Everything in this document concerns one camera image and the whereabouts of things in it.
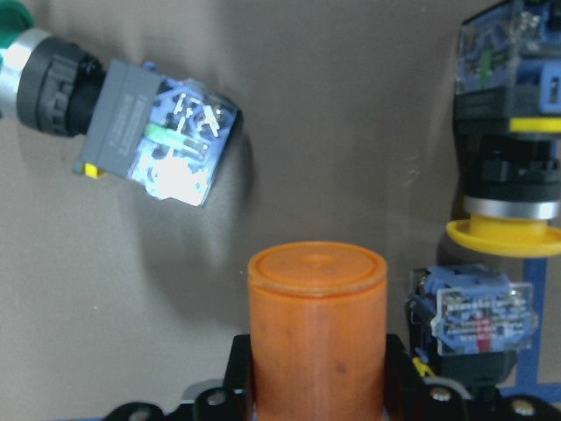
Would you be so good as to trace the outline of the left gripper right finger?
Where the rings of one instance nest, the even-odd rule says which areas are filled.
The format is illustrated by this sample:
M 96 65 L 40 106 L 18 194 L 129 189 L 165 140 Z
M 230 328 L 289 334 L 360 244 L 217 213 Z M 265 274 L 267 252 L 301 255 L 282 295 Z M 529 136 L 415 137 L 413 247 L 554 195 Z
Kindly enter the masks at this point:
M 425 419 L 428 387 L 396 334 L 386 336 L 384 409 L 389 420 Z

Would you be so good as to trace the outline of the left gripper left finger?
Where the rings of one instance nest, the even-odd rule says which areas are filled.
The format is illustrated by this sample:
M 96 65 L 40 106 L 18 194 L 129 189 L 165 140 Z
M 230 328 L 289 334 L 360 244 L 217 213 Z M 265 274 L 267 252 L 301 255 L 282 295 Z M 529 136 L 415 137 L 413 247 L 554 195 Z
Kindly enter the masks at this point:
M 232 420 L 254 419 L 252 346 L 249 334 L 236 335 L 224 374 L 223 389 Z

